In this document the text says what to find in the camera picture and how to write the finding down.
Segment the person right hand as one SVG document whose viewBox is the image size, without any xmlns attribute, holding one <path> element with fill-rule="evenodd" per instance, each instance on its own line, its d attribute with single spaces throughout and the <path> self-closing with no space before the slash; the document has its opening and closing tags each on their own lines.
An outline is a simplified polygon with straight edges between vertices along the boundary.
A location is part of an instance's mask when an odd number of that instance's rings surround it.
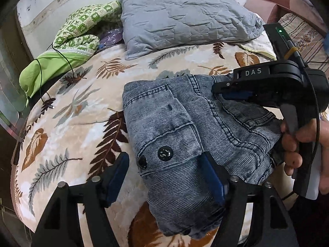
<svg viewBox="0 0 329 247">
<path fill-rule="evenodd" d="M 310 143 L 316 141 L 316 120 L 312 119 L 307 125 L 299 129 L 294 136 L 288 133 L 288 127 L 285 120 L 280 125 L 283 133 L 282 147 L 285 150 L 284 171 L 286 175 L 291 176 L 295 168 L 302 165 L 302 156 L 297 153 L 299 143 Z M 322 171 L 319 183 L 319 191 L 321 194 L 328 194 L 328 122 L 320 121 L 320 137 L 319 143 L 322 146 Z"/>
</svg>

